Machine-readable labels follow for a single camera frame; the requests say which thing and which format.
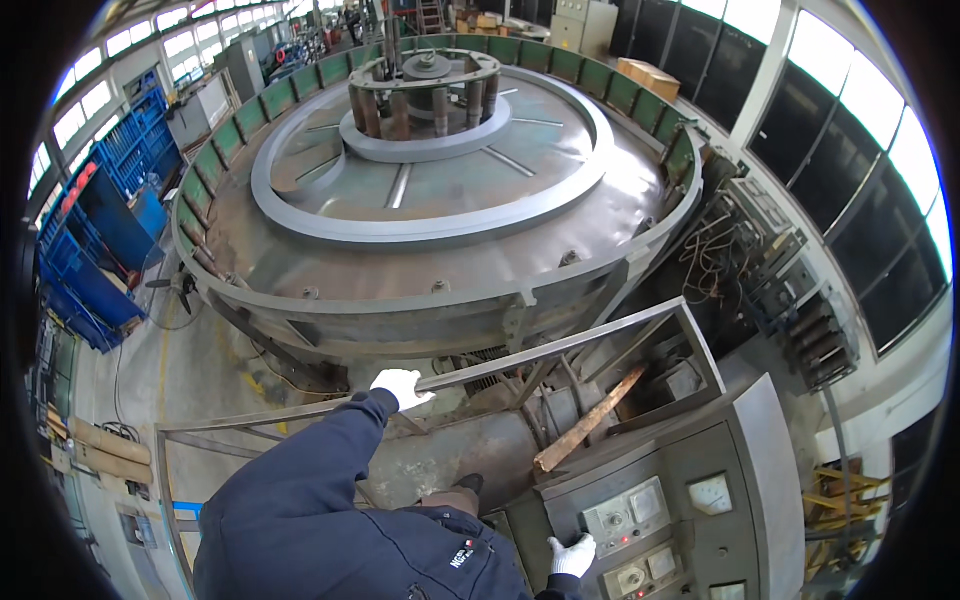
metal railing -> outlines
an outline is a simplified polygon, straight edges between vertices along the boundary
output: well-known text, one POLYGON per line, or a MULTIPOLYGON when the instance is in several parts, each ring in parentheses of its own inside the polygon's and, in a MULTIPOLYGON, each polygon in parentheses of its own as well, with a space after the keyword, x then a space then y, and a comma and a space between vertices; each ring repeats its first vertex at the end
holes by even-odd
MULTIPOLYGON (((720 372, 717 370, 716 363, 713 361, 713 357, 707 347, 707 342, 683 297, 658 304, 657 306, 639 311, 612 323, 602 324, 593 329, 570 335, 556 342, 550 342, 543 346, 530 348, 504 358, 491 360, 490 362, 467 367, 459 371, 421 379, 416 389, 418 392, 437 392, 491 375, 511 372, 521 367, 533 365, 534 368, 527 377, 523 387, 516 390, 516 393, 513 394, 512 402, 508 405, 507 410, 516 411, 526 403, 527 399, 529 399, 533 392, 540 386, 546 376, 565 362, 569 353, 583 349, 583 352, 586 352, 589 356, 598 350, 599 343, 603 340, 618 333, 638 329, 636 335, 630 338, 622 349, 606 360, 601 367, 594 370, 590 375, 586 377, 571 375, 571 379, 576 379, 572 382, 574 385, 589 383, 622 365, 624 361, 648 341, 660 327, 673 318, 679 322, 686 340, 692 347, 692 360, 697 363, 698 372, 706 383, 706 386, 691 396, 667 404, 666 406, 634 419, 622 422, 612 428, 611 432, 622 433, 638 429, 699 408, 726 392, 723 380, 720 377, 720 372)), ((567 371, 567 373, 572 373, 572 370, 566 365, 564 365, 564 370, 567 371)), ((265 413, 198 420, 186 423, 158 423, 156 425, 157 479, 160 486, 160 499, 163 505, 162 508, 167 533, 170 536, 174 553, 180 563, 184 581, 188 586, 193 587, 193 573, 183 549, 180 533, 196 532, 198 531, 198 527, 194 520, 180 520, 176 517, 167 463, 167 443, 184 444, 211 452, 252 459, 263 452, 238 445, 214 442, 195 434, 231 429, 242 431, 261 439, 282 442, 286 439, 284 436, 256 429, 256 427, 273 423, 322 417, 348 401, 348 398, 340 398, 265 413)), ((429 433, 425 427, 404 416, 402 413, 397 413, 395 419, 415 435, 426 435, 429 433)))

factory wall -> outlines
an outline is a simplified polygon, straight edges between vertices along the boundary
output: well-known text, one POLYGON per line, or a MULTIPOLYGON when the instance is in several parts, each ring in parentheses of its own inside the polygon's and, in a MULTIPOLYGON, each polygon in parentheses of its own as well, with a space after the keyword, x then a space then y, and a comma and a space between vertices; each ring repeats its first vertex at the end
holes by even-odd
MULTIPOLYGON (((878 41, 880 38, 874 36, 849 9, 829 0, 782 1, 776 28, 757 70, 754 85, 730 130, 722 128, 703 110, 683 98, 678 100, 678 106, 682 112, 698 120, 698 125, 710 136, 711 145, 722 148, 734 161, 742 160, 750 167, 751 176, 771 193, 787 218, 798 224, 810 239, 808 256, 813 268, 832 289, 831 299, 842 306, 841 312, 846 316, 841 318, 847 321, 846 329, 855 336, 859 347, 857 371, 831 388, 844 422, 847 452, 854 454, 889 440, 941 401, 952 344, 953 288, 951 283, 932 309, 892 349, 878 354, 851 285, 824 241, 824 235, 767 165, 750 152, 750 141, 777 92, 801 10, 812 12, 850 41, 897 88, 908 106, 922 112, 900 66, 885 58, 878 41)), ((817 434, 819 458, 821 461, 837 460, 836 435, 827 416, 824 396, 818 393, 810 401, 824 403, 825 416, 817 434)))

hand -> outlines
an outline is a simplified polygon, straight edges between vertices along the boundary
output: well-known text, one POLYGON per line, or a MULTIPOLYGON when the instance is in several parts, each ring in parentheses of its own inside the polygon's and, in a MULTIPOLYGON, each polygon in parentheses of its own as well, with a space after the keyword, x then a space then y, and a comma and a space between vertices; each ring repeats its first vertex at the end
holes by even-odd
POLYGON ((556 538, 547 538, 550 549, 553 550, 553 567, 550 573, 566 573, 574 577, 583 577, 590 565, 593 564, 593 557, 597 553, 597 542, 590 534, 584 534, 580 541, 569 548, 564 548, 556 538))
POLYGON ((420 381, 419 371, 388 369, 380 372, 376 379, 373 380, 370 389, 373 390, 375 388, 382 388, 390 392, 396 397, 396 401, 400 405, 399 410, 405 411, 408 408, 413 408, 414 406, 420 406, 424 402, 429 402, 436 397, 436 394, 433 394, 432 392, 417 394, 414 391, 414 386, 417 385, 418 381, 420 381))

cardboard box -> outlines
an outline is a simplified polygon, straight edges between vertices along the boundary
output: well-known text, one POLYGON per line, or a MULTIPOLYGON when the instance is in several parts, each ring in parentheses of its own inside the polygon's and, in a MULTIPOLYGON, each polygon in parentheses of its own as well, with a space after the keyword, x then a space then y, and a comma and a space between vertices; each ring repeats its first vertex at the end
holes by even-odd
POLYGON ((498 25, 496 17, 486 16, 485 14, 477 17, 477 28, 479 29, 496 29, 498 25))
POLYGON ((673 104, 677 100, 677 95, 680 94, 680 82, 649 62, 619 59, 616 62, 616 70, 643 85, 670 104, 673 104))

fan blade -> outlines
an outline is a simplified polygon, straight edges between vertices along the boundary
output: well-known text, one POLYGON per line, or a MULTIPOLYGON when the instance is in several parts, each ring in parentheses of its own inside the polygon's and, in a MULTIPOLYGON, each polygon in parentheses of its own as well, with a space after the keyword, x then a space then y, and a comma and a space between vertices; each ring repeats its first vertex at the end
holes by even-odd
POLYGON ((193 314, 193 311, 190 310, 190 302, 186 301, 186 295, 185 295, 185 294, 177 294, 177 296, 180 297, 180 303, 183 304, 183 310, 186 311, 186 314, 192 315, 192 314, 193 314))

